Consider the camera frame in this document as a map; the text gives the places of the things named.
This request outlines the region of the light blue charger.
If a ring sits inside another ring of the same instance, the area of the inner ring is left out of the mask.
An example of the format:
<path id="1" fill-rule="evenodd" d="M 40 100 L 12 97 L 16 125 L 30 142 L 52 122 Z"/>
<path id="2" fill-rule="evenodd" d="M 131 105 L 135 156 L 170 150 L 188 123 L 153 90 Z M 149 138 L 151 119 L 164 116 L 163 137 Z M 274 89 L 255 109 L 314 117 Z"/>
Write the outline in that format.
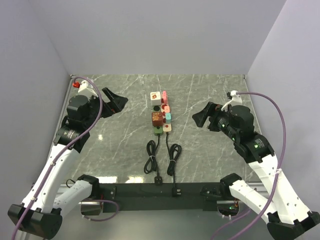
<path id="1" fill-rule="evenodd" d="M 170 123 L 171 120 L 172 120 L 171 113 L 170 113 L 170 112 L 165 113 L 165 121 L 166 121 L 167 123 Z"/>

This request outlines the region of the white cube adapter tiger print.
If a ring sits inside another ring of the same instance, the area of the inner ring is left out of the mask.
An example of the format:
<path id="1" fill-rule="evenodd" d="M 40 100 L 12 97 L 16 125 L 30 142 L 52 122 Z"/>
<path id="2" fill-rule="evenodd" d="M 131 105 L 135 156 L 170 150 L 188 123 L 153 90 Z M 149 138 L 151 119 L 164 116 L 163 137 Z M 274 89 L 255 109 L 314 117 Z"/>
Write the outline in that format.
<path id="1" fill-rule="evenodd" d="M 150 103 L 152 106 L 160 106 L 162 104 L 160 91 L 153 91 L 150 93 Z"/>

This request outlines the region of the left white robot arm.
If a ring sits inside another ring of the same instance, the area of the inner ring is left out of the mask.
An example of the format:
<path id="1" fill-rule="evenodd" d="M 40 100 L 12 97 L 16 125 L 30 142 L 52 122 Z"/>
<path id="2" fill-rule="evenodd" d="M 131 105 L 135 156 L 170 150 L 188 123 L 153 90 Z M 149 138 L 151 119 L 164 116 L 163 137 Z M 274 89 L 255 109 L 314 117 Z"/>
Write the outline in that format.
<path id="1" fill-rule="evenodd" d="M 109 102 L 104 102 L 96 93 L 77 94 L 69 100 L 67 114 L 53 140 L 45 167 L 22 202 L 12 204 L 8 210 L 9 218 L 20 231 L 51 240 L 63 218 L 79 202 L 101 198 L 99 179 L 85 174 L 62 195 L 57 193 L 89 139 L 92 124 L 121 112 L 128 102 L 128 98 L 114 94 L 107 87 L 102 92 Z"/>

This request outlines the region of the green power strip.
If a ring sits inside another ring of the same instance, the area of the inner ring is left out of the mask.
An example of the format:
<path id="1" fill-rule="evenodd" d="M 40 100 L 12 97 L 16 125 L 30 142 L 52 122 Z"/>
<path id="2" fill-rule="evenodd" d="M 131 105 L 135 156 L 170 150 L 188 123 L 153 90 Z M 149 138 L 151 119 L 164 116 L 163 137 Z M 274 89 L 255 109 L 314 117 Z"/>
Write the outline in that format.
<path id="1" fill-rule="evenodd" d="M 152 107 L 151 122 L 153 126 L 153 132 L 155 135 L 163 134 L 164 115 L 161 105 L 154 105 Z"/>

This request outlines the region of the salmon small charger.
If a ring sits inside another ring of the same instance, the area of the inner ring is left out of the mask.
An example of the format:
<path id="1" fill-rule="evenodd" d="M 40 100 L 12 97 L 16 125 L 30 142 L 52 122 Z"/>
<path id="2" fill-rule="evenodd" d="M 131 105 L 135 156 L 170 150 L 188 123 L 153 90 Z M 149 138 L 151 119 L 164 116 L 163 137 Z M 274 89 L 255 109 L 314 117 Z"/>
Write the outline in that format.
<path id="1" fill-rule="evenodd" d="M 170 107 L 169 106 L 165 106 L 164 107 L 164 112 L 165 113 L 169 113 L 170 112 Z"/>

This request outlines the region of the cream power strip red sockets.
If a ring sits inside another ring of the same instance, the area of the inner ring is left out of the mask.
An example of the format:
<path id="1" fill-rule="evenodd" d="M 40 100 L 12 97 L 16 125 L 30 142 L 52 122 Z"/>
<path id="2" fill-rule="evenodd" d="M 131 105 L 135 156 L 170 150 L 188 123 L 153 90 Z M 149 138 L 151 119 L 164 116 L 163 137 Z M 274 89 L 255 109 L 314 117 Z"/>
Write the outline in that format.
<path id="1" fill-rule="evenodd" d="M 171 109 L 168 103 L 165 103 L 165 100 L 161 99 L 161 113 L 163 117 L 162 129 L 164 133 L 169 133 L 172 131 L 172 115 Z"/>

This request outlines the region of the red cube adapter fish print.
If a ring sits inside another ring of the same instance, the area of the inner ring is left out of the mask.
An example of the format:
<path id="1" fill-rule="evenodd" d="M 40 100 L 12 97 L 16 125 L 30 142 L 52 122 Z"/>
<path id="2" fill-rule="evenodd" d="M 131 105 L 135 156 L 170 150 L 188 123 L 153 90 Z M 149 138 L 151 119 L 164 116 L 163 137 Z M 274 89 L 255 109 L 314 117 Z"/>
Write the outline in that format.
<path id="1" fill-rule="evenodd" d="M 153 111 L 151 113 L 152 125 L 154 127 L 161 127 L 164 124 L 163 113 L 160 111 Z"/>

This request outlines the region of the pink plug adapter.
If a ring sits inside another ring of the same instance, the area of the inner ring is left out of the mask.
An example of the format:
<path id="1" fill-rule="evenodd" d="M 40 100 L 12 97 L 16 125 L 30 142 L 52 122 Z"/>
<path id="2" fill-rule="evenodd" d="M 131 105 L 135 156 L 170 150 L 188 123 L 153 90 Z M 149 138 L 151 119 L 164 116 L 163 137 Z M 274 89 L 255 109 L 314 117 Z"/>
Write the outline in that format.
<path id="1" fill-rule="evenodd" d="M 163 103 L 167 105 L 168 104 L 168 95 L 165 90 L 162 92 L 162 99 L 163 99 Z"/>

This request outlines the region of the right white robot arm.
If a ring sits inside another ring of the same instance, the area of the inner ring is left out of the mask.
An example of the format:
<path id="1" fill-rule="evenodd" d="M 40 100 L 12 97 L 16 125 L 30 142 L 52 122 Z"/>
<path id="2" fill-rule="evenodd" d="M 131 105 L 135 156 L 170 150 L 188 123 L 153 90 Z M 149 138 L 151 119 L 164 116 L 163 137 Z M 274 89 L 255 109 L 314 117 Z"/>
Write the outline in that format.
<path id="1" fill-rule="evenodd" d="M 254 116 L 243 105 L 228 106 L 208 102 L 192 116 L 201 128 L 206 120 L 212 132 L 222 132 L 233 142 L 234 149 L 256 173 L 269 196 L 268 200 L 251 188 L 240 176 L 232 173 L 220 180 L 222 198 L 233 197 L 260 215 L 275 240 L 295 240 L 320 223 L 320 214 L 311 211 L 296 194 L 269 141 L 255 131 Z"/>

